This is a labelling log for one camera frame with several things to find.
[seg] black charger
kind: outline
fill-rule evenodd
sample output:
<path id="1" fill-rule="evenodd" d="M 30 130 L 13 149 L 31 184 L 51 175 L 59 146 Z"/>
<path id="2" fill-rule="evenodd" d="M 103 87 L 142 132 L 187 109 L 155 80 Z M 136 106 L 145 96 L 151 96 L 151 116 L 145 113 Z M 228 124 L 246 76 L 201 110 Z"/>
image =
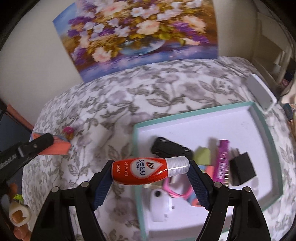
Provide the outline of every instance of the black charger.
<path id="1" fill-rule="evenodd" d="M 238 149 L 232 150 L 234 158 L 229 161 L 230 175 L 233 186 L 239 186 L 256 176 L 247 152 L 240 154 Z"/>

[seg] white wall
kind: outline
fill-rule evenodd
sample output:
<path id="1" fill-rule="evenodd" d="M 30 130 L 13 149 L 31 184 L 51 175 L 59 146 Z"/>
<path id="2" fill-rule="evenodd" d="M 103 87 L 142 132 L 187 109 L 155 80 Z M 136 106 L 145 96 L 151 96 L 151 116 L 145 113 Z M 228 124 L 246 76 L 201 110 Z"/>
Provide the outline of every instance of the white wall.
<path id="1" fill-rule="evenodd" d="M 52 20 L 73 0 L 41 0 L 0 51 L 0 98 L 34 124 L 44 104 L 81 82 Z M 219 54 L 250 59 L 256 32 L 252 0 L 214 0 Z"/>

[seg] bed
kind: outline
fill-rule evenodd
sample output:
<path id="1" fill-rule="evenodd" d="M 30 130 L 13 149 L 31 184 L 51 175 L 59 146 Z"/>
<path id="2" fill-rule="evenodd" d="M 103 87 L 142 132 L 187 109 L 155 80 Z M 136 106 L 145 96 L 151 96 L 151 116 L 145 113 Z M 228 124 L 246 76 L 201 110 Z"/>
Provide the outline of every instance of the bed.
<path id="1" fill-rule="evenodd" d="M 87 84 L 79 84 L 49 101 L 34 132 L 61 134 L 76 129 L 66 156 L 38 156 L 24 167 L 22 192 L 37 215 L 54 186 L 73 188 L 89 181 L 106 160 L 131 156 L 133 125 L 149 119 L 218 105 L 254 100 L 244 86 L 250 73 L 260 76 L 247 60 L 219 57 L 177 60 L 127 69 Z M 291 228 L 295 213 L 295 142 L 280 105 L 265 115 L 280 158 L 284 194 L 264 211 L 272 240 Z M 133 189 L 113 184 L 95 211 L 110 241 L 141 240 Z M 77 240 L 83 240 L 75 209 L 71 220 Z M 220 240 L 226 240 L 227 233 Z"/>

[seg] blue gripper pad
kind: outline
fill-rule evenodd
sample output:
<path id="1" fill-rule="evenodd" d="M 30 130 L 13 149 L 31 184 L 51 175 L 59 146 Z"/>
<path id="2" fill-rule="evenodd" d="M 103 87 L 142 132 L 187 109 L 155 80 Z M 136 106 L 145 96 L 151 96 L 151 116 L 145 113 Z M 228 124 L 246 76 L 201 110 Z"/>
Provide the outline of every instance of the blue gripper pad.
<path id="1" fill-rule="evenodd" d="M 208 180 L 203 176 L 204 174 L 194 161 L 190 161 L 190 167 L 187 172 L 188 179 L 193 187 L 195 195 L 200 203 L 206 210 L 210 210 L 210 194 L 213 188 L 209 184 Z"/>
<path id="2" fill-rule="evenodd" d="M 112 165 L 108 165 L 108 164 L 109 162 L 105 165 L 105 167 L 100 173 L 96 173 L 96 174 L 102 175 L 102 177 L 100 177 L 101 181 L 97 186 L 95 195 L 94 195 L 94 202 L 92 204 L 94 210 L 96 210 L 98 206 L 101 206 L 103 204 L 113 182 L 113 178 L 111 174 Z"/>

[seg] green sponge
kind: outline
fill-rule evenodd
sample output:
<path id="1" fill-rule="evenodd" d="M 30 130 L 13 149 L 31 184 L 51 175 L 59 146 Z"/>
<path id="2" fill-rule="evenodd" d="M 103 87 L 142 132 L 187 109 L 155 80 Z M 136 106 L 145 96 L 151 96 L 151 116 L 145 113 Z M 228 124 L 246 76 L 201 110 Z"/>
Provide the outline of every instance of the green sponge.
<path id="1" fill-rule="evenodd" d="M 211 165 L 211 152 L 208 148 L 198 148 L 194 153 L 194 161 L 197 165 Z"/>

